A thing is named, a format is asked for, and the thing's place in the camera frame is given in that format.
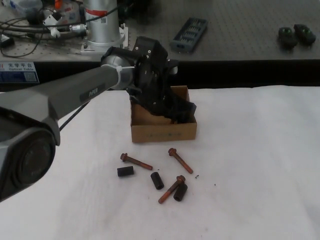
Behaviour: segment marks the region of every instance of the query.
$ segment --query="white cloth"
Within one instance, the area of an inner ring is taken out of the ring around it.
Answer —
[[[320,88],[199,89],[190,99],[196,140],[146,144],[131,142],[126,92],[94,99],[61,132],[49,172],[0,203],[0,238],[320,239]],[[164,189],[139,166],[119,178],[117,168],[130,166],[122,153],[152,165]],[[159,204],[178,175],[183,201]]]

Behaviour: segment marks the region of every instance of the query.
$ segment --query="metal cylinder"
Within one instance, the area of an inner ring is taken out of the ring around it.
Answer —
[[[90,20],[105,15],[108,11],[117,7],[117,0],[84,0],[85,18]],[[88,42],[97,47],[103,47],[111,43],[123,42],[120,34],[118,11],[108,16],[87,22]]]
[[[153,181],[155,189],[160,190],[160,189],[163,189],[165,187],[165,185],[162,182],[162,179],[161,179],[161,177],[160,177],[158,172],[155,171],[154,173],[151,174],[150,177],[151,177],[151,179]]]

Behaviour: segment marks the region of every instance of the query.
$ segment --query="rusty screw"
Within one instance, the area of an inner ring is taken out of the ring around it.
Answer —
[[[165,200],[170,196],[170,194],[173,193],[173,191],[180,185],[184,184],[186,181],[186,178],[182,175],[176,177],[176,182],[166,191],[162,197],[158,200],[158,203],[163,204]]]
[[[168,151],[170,156],[173,156],[178,162],[188,171],[188,173],[192,174],[194,171],[189,167],[189,165],[177,154],[177,149],[170,148]]]
[[[152,166],[150,166],[150,165],[148,165],[146,163],[143,163],[141,161],[138,161],[138,160],[136,160],[136,159],[134,159],[132,157],[129,157],[127,153],[122,153],[120,159],[123,162],[128,161],[130,163],[133,163],[135,165],[138,165],[138,166],[143,167],[143,168],[148,169],[148,170],[152,170],[153,169]]]

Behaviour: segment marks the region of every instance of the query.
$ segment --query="open cardboard box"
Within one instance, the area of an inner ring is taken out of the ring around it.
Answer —
[[[187,86],[172,86],[172,91],[189,101]],[[131,102],[131,137],[133,143],[169,142],[194,140],[197,133],[197,121],[193,117],[190,123],[176,124],[163,116],[151,115],[146,109]]]

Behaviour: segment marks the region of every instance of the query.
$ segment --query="gray table surface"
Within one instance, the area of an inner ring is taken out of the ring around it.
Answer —
[[[312,47],[298,45],[293,51],[282,50],[277,42],[280,27],[306,24],[318,35],[320,32],[319,0],[156,0],[156,12],[148,25],[128,20],[129,48],[137,36],[158,39],[169,57],[184,61],[228,60],[292,60],[320,59],[319,39]],[[0,20],[14,16],[0,7]],[[189,17],[208,20],[207,31],[193,53],[176,53],[169,47]],[[23,58],[32,61],[98,61],[100,56],[80,55],[80,39],[56,45],[43,42],[34,54]],[[33,43],[16,41],[8,50],[10,55],[29,52]],[[8,58],[0,56],[0,61]]]

